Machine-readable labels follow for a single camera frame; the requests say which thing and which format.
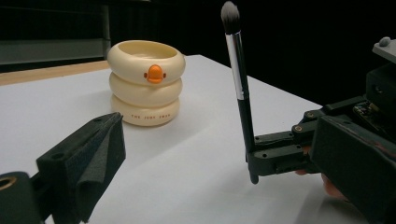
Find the brush ferrule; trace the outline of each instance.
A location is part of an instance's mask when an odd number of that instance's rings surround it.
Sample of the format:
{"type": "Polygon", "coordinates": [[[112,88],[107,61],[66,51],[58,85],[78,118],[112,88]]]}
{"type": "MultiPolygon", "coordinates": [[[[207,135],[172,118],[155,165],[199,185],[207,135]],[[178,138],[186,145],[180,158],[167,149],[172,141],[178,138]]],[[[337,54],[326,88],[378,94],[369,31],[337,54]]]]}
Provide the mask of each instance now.
{"type": "Polygon", "coordinates": [[[240,32],[226,35],[230,64],[233,70],[233,82],[235,84],[236,98],[248,99],[248,77],[245,70],[244,52],[240,32]]]}

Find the cream-colored cup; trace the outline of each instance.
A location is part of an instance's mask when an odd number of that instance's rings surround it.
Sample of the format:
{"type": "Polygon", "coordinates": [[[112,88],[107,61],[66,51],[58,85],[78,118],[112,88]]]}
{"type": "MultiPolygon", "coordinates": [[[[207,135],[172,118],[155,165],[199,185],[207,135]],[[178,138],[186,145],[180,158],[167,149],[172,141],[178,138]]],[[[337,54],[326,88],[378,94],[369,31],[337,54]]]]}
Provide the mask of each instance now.
{"type": "Polygon", "coordinates": [[[158,42],[129,40],[113,46],[107,61],[112,70],[111,107],[124,121],[154,126],[177,115],[186,66],[180,51],[158,42]]]}

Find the brush bristles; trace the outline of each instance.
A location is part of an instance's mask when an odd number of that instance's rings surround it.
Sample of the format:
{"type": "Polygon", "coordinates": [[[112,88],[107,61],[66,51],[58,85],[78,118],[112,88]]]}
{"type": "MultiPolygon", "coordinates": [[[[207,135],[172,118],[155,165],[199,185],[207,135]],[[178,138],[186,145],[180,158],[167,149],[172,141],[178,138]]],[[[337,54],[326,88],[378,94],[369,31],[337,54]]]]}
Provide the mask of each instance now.
{"type": "Polygon", "coordinates": [[[236,34],[241,30],[239,21],[239,11],[231,1],[224,3],[221,9],[221,19],[226,35],[236,34]]]}

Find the white table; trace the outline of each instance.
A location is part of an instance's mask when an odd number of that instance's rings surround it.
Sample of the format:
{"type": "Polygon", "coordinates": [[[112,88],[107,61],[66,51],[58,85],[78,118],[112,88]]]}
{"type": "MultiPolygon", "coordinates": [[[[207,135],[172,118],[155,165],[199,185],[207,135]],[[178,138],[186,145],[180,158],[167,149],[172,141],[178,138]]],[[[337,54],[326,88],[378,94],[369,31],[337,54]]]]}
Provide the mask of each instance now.
{"type": "MultiPolygon", "coordinates": [[[[1,86],[0,174],[33,176],[36,158],[111,113],[110,72],[1,86]]],[[[186,56],[182,80],[181,108],[169,123],[123,123],[127,157],[91,224],[367,223],[352,204],[327,196],[318,174],[261,176],[253,185],[232,70],[201,55],[186,56]]],[[[320,108],[252,77],[248,84],[255,135],[288,131],[306,110],[320,108]]]]}

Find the cup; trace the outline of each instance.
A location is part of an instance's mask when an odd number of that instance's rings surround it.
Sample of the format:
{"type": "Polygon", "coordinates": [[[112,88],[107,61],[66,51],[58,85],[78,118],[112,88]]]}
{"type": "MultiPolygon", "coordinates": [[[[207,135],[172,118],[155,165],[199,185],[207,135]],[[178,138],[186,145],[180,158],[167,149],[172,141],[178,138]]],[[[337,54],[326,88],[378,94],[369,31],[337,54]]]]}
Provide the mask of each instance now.
{"type": "Polygon", "coordinates": [[[124,121],[154,126],[178,114],[186,67],[179,50],[154,41],[127,40],[110,49],[107,62],[112,71],[111,107],[124,121]]]}

